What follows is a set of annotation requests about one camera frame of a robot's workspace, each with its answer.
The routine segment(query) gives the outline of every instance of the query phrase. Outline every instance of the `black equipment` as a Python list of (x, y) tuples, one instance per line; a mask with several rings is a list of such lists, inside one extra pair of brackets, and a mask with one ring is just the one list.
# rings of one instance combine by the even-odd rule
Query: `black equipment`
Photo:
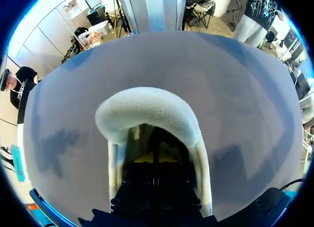
[(296, 74), (297, 74), (297, 72), (294, 71), (294, 72), (290, 73), (290, 76), (291, 76), (293, 83), (295, 85), (295, 90), (296, 90), (296, 93), (298, 95), (298, 98), (299, 98), (299, 100), (301, 100), (310, 91), (310, 86), (309, 86), (309, 83), (305, 79), (302, 72), (297, 78), (296, 78)]
[(87, 15), (87, 19), (89, 20), (92, 26), (99, 24), (100, 22), (108, 21), (112, 26), (113, 23), (108, 15), (106, 15), (105, 7), (101, 6), (95, 9), (93, 12)]

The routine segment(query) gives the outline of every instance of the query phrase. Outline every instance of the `gray platform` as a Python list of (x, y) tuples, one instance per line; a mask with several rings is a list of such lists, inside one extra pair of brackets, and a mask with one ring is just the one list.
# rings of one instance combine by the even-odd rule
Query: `gray platform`
[(30, 180), (73, 222), (91, 219), (92, 208), (110, 211), (107, 141), (94, 115), (105, 99), (136, 86), (175, 93), (196, 113), (217, 219), (296, 178), (301, 112), (283, 64), (218, 35), (134, 35), (59, 66), (28, 99), (24, 142)]

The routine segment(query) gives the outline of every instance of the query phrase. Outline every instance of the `blue sign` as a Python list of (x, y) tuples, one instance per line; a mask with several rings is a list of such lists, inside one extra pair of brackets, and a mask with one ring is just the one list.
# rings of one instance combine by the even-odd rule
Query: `blue sign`
[(25, 174), (24, 174), (24, 169), (23, 169), (22, 160), (21, 160), (21, 153), (20, 153), (19, 147), (17, 147), (16, 145), (12, 145), (12, 156), (13, 156), (14, 169), (18, 177), (18, 181), (24, 182)]

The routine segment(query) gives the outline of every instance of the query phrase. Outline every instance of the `black cable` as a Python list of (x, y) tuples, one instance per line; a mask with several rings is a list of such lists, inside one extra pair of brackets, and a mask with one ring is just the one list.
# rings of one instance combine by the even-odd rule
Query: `black cable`
[(1, 119), (1, 118), (0, 118), (0, 120), (2, 120), (3, 122), (6, 122), (6, 123), (8, 123), (8, 124), (10, 124), (10, 125), (18, 126), (18, 125), (16, 125), (16, 124), (13, 124), (13, 123), (11, 123), (11, 122), (8, 122), (8, 121), (6, 121), (6, 120), (3, 120), (3, 119)]
[(301, 179), (296, 179), (296, 180), (294, 180), (294, 181), (292, 181), (292, 182), (286, 184), (286, 185), (285, 185), (284, 187), (282, 187), (280, 190), (282, 191), (283, 189), (286, 189), (286, 188), (289, 187), (290, 185), (295, 184), (295, 183), (298, 183), (298, 182), (304, 182), (304, 179), (303, 179), (303, 178), (301, 178)]

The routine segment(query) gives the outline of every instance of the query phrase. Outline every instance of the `screw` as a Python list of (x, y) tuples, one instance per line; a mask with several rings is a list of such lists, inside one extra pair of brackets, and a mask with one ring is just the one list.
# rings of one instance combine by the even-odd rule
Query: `screw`
[(148, 210), (148, 209), (150, 209), (150, 204), (149, 204), (149, 202), (144, 202), (143, 204), (141, 204), (140, 206), (139, 206), (139, 208), (141, 208), (141, 209), (143, 209), (143, 210)]
[(122, 181), (122, 184), (128, 184), (128, 183), (131, 183), (131, 181), (129, 179), (125, 179)]
[(265, 209), (265, 211), (266, 211), (267, 215), (269, 215), (271, 213), (272, 209), (270, 207), (268, 207)]
[(112, 206), (118, 206), (120, 204), (120, 200), (118, 199), (111, 199), (110, 201)]
[(257, 205), (257, 206), (262, 206), (262, 205), (263, 205), (263, 202), (262, 202), (260, 199), (257, 199), (256, 205)]
[(192, 204), (193, 206), (198, 206), (198, 205), (201, 204), (201, 200), (199, 200), (198, 198), (196, 198), (196, 199), (194, 199), (194, 200), (191, 202), (191, 204)]
[(171, 205), (168, 202), (163, 202), (160, 204), (160, 208), (163, 210), (169, 210), (169, 209), (171, 209)]
[(83, 218), (81, 217), (78, 217), (78, 222), (83, 225), (85, 223), (86, 220), (84, 220)]

